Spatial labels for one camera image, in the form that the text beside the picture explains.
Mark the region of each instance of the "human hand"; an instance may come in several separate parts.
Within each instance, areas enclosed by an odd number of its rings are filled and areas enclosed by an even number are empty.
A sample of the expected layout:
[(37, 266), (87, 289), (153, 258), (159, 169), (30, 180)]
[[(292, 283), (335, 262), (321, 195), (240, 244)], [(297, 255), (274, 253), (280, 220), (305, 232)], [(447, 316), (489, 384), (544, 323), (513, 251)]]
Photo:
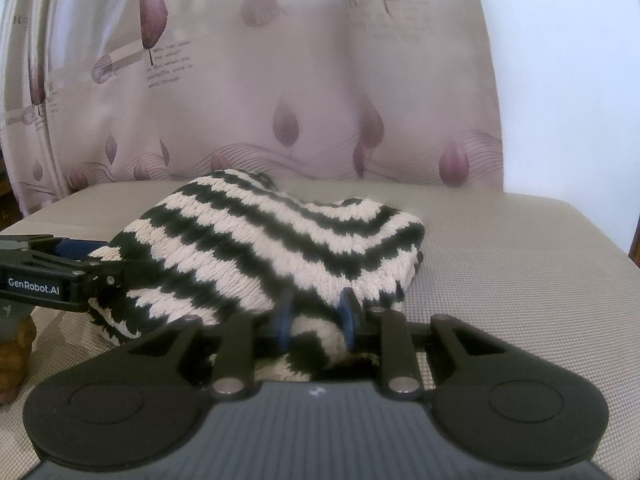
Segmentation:
[(27, 375), (36, 325), (29, 316), (20, 322), (13, 341), (0, 343), (0, 404), (13, 402)]

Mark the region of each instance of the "black rectangular label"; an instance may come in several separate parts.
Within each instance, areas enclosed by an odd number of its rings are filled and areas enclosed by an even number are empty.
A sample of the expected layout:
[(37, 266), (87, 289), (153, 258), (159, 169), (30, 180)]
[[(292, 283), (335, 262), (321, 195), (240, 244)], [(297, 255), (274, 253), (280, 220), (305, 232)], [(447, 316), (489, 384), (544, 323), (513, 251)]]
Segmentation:
[(31, 278), (29, 276), (10, 276), (6, 282), (7, 291), (17, 292), (24, 296), (38, 296), (50, 300), (62, 299), (60, 282)]

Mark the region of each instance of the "white wall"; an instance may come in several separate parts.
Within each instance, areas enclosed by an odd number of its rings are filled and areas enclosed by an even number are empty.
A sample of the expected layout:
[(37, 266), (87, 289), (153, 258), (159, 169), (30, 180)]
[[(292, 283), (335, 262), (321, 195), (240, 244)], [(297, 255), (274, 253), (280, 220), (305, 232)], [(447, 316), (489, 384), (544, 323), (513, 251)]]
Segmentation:
[(640, 0), (482, 0), (506, 191), (559, 198), (628, 251), (640, 216)]

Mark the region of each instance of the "pink leaf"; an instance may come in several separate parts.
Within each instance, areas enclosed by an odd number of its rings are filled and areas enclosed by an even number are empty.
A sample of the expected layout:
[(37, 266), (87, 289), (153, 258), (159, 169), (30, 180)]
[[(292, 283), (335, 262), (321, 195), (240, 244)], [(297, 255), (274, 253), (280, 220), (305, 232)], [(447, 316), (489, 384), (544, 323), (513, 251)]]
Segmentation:
[(146, 164), (142, 157), (138, 159), (138, 163), (133, 169), (133, 178), (136, 180), (150, 180), (149, 172), (146, 169)]
[(104, 153), (106, 153), (107, 158), (109, 159), (109, 164), (113, 164), (113, 161), (116, 160), (116, 152), (118, 151), (118, 143), (116, 139), (113, 138), (113, 134), (110, 132), (109, 137), (107, 137), (107, 142), (104, 144)]
[(280, 14), (277, 0), (244, 0), (240, 7), (240, 17), (249, 27), (263, 27)]
[(76, 191), (80, 191), (89, 186), (89, 182), (84, 174), (76, 170), (76, 168), (71, 168), (69, 171), (69, 184), (71, 185), (71, 189)]
[(462, 186), (469, 176), (469, 159), (465, 149), (450, 139), (440, 157), (440, 179), (449, 187)]
[(162, 159), (164, 160), (164, 165), (168, 166), (169, 165), (169, 150), (166, 148), (166, 146), (164, 145), (164, 142), (162, 142), (162, 140), (160, 141), (160, 149), (162, 150)]
[(33, 163), (32, 173), (35, 180), (37, 180), (38, 182), (42, 180), (42, 165), (37, 160)]
[(372, 150), (380, 145), (385, 136), (385, 124), (368, 98), (364, 99), (360, 115), (360, 140), (365, 148)]
[(27, 106), (22, 112), (22, 124), (29, 126), (36, 120), (36, 114), (33, 111), (33, 106)]
[(364, 146), (361, 141), (358, 141), (356, 148), (353, 150), (353, 167), (356, 170), (356, 174), (360, 178), (364, 178)]
[(288, 148), (293, 146), (300, 135), (298, 118), (284, 99), (280, 100), (276, 111), (273, 113), (273, 133), (276, 139)]
[(44, 69), (42, 65), (34, 66), (34, 63), (28, 63), (29, 70), (29, 91), (31, 93), (31, 103), (34, 106), (40, 106), (44, 102)]
[(91, 70), (91, 79), (98, 85), (101, 85), (113, 75), (113, 63), (111, 56), (102, 56)]
[(140, 0), (140, 29), (144, 48), (150, 50), (156, 46), (166, 27), (167, 17), (164, 0)]
[(211, 155), (211, 171), (228, 170), (231, 165), (226, 161), (226, 158), (222, 155)]

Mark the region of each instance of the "folded garment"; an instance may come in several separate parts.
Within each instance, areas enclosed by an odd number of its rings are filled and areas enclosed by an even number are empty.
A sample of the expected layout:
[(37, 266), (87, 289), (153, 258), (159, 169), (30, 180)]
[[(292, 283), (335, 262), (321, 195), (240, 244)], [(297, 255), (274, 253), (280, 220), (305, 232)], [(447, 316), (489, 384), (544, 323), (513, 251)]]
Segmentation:
[(343, 288), (366, 308), (400, 308), (424, 231), (419, 218), (371, 200), (302, 202), (264, 174), (216, 171), (90, 255), (143, 260), (149, 273), (140, 288), (93, 300), (90, 313), (120, 344), (186, 314), (216, 324), (238, 310), (264, 312), (290, 289), (289, 351), (261, 362), (257, 378), (312, 380), (353, 362), (336, 311)]

